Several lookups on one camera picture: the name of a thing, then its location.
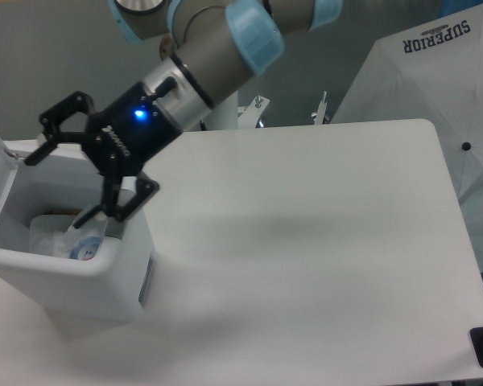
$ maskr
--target white table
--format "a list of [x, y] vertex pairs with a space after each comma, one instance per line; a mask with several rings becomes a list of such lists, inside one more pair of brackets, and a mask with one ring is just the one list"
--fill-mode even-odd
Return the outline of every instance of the white table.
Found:
[[0, 385], [483, 377], [483, 285], [427, 122], [187, 133], [146, 171], [146, 317], [45, 311], [0, 281]]

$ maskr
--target light blue joint cap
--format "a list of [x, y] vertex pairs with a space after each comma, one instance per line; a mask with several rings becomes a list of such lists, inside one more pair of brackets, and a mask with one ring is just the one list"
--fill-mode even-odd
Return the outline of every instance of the light blue joint cap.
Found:
[[262, 74], [283, 53], [281, 32], [258, 0], [229, 4], [225, 17], [237, 49], [255, 74]]
[[123, 19], [122, 14], [120, 14], [120, 11], [118, 10], [114, 0], [109, 0], [109, 8], [111, 9], [114, 20], [116, 21], [116, 24], [118, 25], [118, 28], [120, 28], [120, 31], [122, 32], [122, 35], [126, 41], [131, 44], [141, 43], [142, 40], [130, 29], [129, 24], [127, 24]]
[[340, 16], [343, 5], [344, 0], [315, 0], [313, 21], [309, 30], [334, 22]]
[[168, 13], [167, 13], [167, 27], [171, 33], [171, 37], [174, 39], [174, 42], [177, 42], [177, 39], [175, 38], [175, 32], [174, 32], [174, 15], [179, 5], [180, 5], [180, 0], [171, 0], [170, 5], [168, 6]]

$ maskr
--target blue led light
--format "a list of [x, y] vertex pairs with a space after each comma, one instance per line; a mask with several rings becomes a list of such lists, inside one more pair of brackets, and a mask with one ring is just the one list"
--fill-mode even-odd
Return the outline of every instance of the blue led light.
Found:
[[134, 115], [136, 116], [136, 119], [138, 119], [139, 121], [142, 121], [145, 118], [147, 118], [147, 112], [145, 112], [143, 110], [134, 111]]

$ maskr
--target gray wall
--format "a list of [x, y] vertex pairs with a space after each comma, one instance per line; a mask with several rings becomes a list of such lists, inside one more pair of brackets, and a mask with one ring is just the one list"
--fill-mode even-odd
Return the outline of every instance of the gray wall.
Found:
[[103, 109], [157, 63], [159, 40], [126, 43], [106, 0], [0, 2], [0, 135], [34, 138], [38, 116], [76, 90]]
[[[262, 94], [269, 125], [308, 124], [328, 90], [333, 113], [375, 39], [432, 20], [441, 2], [345, 0], [334, 24], [287, 39], [278, 62], [241, 90], [241, 105]], [[35, 137], [37, 117], [76, 90], [102, 109], [159, 61], [159, 40], [127, 44], [106, 0], [0, 2], [0, 135]]]

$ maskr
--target white container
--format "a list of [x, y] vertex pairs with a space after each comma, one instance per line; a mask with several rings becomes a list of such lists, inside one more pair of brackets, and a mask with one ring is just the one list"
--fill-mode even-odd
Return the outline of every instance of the white container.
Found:
[[31, 220], [99, 203], [102, 177], [78, 150], [58, 149], [38, 166], [25, 166], [12, 154], [24, 157], [35, 146], [9, 146], [0, 138], [0, 277], [48, 309], [124, 322], [140, 318], [155, 257], [143, 212], [124, 224], [109, 220], [89, 261], [29, 253]]

